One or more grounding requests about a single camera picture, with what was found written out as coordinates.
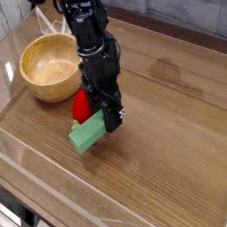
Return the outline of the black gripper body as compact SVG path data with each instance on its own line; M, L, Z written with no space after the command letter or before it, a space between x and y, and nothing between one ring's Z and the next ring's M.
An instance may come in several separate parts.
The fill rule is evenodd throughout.
M121 73L119 64L121 47L109 32L105 32L101 41L101 46L97 50L81 53L80 70L83 89L87 85L98 88L103 102L121 101L122 96L117 80Z

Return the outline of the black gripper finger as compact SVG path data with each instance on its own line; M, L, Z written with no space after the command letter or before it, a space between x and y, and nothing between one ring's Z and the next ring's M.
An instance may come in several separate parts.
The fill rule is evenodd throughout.
M124 107L121 101L107 102L102 104L102 113L104 114L105 128L107 132L114 132L120 125L122 125L122 117L124 116Z
M101 91L96 87L92 87L91 85L85 86L84 90L86 91L86 97L88 99L92 113L97 113L98 110L102 108L103 98Z

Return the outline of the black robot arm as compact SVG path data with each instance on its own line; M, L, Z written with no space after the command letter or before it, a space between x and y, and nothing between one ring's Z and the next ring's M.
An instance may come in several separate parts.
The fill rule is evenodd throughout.
M46 0L28 0L41 5ZM84 123L95 113L103 114L107 132L122 125L122 96L118 87L121 47L107 31L109 18L102 0L52 0L77 42L82 87L74 98L72 116Z

